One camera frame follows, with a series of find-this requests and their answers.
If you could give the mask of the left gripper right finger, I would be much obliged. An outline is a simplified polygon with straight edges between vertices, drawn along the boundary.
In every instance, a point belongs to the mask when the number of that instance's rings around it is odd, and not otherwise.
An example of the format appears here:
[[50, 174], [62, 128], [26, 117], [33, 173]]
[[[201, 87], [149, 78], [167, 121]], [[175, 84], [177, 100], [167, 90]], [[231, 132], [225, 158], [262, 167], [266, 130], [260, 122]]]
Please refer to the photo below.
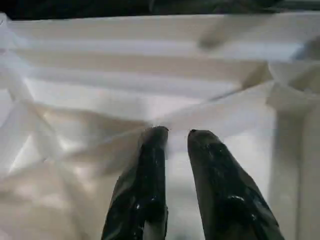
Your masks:
[[192, 129], [187, 151], [205, 239], [284, 239], [257, 184], [214, 133]]

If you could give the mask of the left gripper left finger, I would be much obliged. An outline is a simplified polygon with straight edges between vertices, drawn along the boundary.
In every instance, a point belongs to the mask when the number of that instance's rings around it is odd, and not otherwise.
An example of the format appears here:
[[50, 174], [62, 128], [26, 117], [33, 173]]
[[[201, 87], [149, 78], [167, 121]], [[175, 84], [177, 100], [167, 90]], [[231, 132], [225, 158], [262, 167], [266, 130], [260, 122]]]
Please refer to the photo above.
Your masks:
[[167, 234], [165, 160], [169, 130], [148, 128], [133, 165], [117, 180], [103, 226], [103, 240], [164, 240]]

